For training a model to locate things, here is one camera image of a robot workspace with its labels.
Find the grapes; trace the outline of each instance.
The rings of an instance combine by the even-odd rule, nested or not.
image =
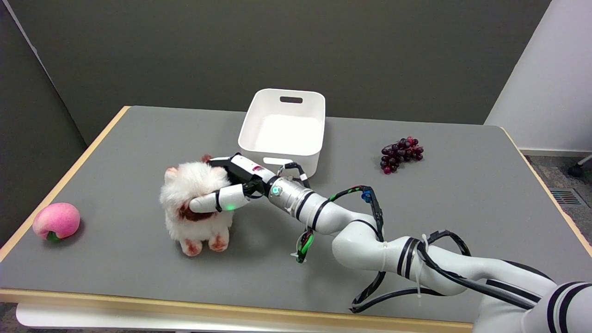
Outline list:
[[[419,140],[412,136],[401,138],[397,143],[388,145],[382,149],[380,168],[385,175],[395,172],[402,162],[423,160],[423,147],[418,146]]]

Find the plush toy foot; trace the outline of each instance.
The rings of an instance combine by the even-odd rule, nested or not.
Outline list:
[[[222,252],[228,248],[229,233],[228,229],[220,232],[219,234],[212,236],[208,241],[208,245],[212,251]]]
[[[180,241],[179,243],[181,243],[181,249],[183,250],[183,253],[189,257],[195,257],[201,252],[201,242],[194,242],[189,239],[185,239],[183,241]]]

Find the toy peach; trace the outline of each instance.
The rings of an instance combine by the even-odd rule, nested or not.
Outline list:
[[[52,242],[72,236],[79,226],[80,213],[69,203],[50,204],[41,209],[33,220],[33,232]]]

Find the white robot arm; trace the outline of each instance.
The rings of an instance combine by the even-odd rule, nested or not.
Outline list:
[[[280,177],[240,154],[210,160],[224,167],[233,185],[204,197],[193,199],[189,208],[197,213],[233,210],[249,202],[255,192],[306,225],[309,233],[330,235],[335,259],[345,267],[377,271],[377,278],[352,303],[352,312],[393,296],[422,293],[453,296],[472,289],[484,294],[474,333],[590,333],[592,332],[592,283],[572,282],[557,285],[534,268],[491,258],[471,257],[460,238],[446,230],[416,239],[409,236],[387,242],[382,237],[382,211],[369,187],[353,187],[331,198],[309,188],[305,173],[297,164],[306,185]],[[352,212],[335,201],[340,196],[360,191],[372,207],[372,216]],[[450,235],[463,254],[434,245],[433,241]],[[393,272],[423,286],[366,299],[374,292],[385,272]]]

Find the gray table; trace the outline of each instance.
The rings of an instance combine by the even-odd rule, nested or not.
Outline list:
[[[225,252],[188,258],[170,240],[158,203],[165,169],[205,153],[234,154],[243,118],[131,107],[53,198],[80,210],[81,231],[58,245],[26,231],[1,262],[0,287],[349,313],[375,272],[341,267],[329,236],[316,237],[308,261],[296,263],[290,253],[303,226],[264,199],[236,212]],[[424,146],[424,161],[381,174],[380,149],[409,135]],[[311,185],[329,196],[356,184],[375,189],[386,239],[445,228],[474,256],[522,262],[559,283],[592,276],[590,254],[498,127],[327,118]],[[354,195],[340,204],[369,211]],[[456,251],[447,240],[439,246]],[[377,295],[413,285],[387,274]],[[418,307],[416,297],[404,296],[357,316],[473,322],[479,302],[480,295],[466,292],[425,296]]]

